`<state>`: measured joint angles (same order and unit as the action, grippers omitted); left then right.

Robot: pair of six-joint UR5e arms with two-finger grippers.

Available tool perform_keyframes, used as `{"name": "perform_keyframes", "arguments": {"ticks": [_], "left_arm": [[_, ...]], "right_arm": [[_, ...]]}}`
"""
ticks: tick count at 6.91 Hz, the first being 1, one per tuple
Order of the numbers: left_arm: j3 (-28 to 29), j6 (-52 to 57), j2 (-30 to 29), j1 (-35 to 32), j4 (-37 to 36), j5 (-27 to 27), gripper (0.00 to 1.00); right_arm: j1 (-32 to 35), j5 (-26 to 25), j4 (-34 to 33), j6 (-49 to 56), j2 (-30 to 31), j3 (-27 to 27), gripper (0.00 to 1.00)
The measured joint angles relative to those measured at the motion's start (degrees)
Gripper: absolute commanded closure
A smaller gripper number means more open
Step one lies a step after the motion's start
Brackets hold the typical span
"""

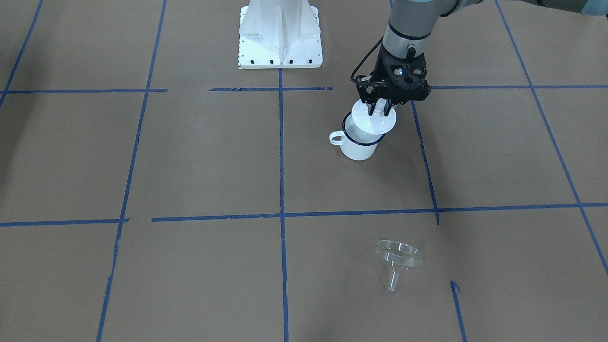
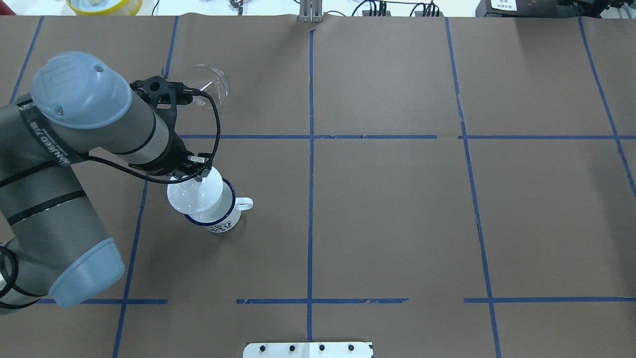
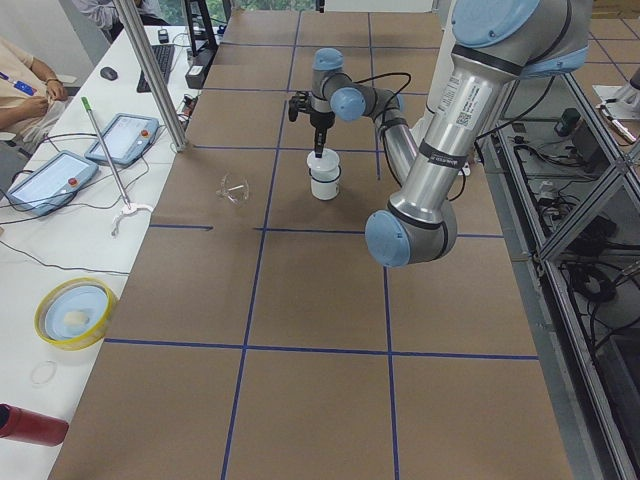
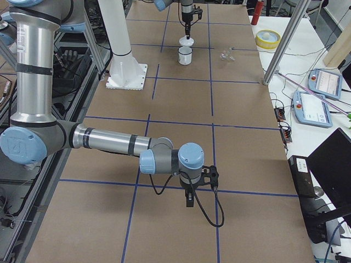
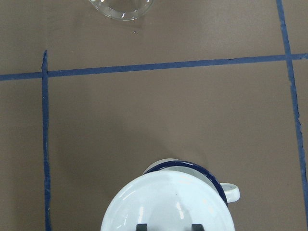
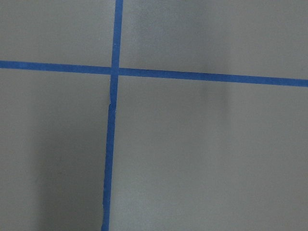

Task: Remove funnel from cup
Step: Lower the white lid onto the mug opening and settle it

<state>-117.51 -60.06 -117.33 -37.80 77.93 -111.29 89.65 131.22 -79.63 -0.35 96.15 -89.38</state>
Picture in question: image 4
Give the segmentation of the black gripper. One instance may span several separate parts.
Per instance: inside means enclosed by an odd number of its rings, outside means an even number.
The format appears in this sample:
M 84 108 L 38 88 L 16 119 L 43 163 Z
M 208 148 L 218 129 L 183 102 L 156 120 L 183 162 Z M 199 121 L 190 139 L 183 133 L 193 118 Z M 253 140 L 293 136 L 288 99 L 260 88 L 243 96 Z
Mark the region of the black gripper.
M 203 10 L 200 6 L 189 3 L 181 3 L 180 10 L 182 15 L 182 25 L 185 29 L 186 39 L 190 39 L 190 26 L 193 24 L 193 16 L 197 15 L 197 19 L 202 19 Z

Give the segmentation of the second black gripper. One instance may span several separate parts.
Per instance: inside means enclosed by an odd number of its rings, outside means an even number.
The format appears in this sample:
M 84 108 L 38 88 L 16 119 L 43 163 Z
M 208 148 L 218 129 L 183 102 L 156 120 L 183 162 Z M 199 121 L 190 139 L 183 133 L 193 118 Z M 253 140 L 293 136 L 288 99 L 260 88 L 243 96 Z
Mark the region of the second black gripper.
M 214 165 L 203 166 L 201 170 L 192 171 L 186 169 L 179 171 L 180 184 L 185 190 L 186 206 L 194 206 L 195 190 L 199 186 L 210 185 L 212 191 L 217 195 L 219 174 L 217 167 Z

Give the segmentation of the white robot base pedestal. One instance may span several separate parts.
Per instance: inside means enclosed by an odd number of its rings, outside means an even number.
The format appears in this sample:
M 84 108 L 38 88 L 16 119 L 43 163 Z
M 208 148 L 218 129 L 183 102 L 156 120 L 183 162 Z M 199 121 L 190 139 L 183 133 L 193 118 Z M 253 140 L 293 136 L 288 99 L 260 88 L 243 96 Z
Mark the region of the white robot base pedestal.
M 113 54 L 106 87 L 142 90 L 148 66 L 138 63 L 132 54 L 122 1 L 99 0 L 98 3 Z

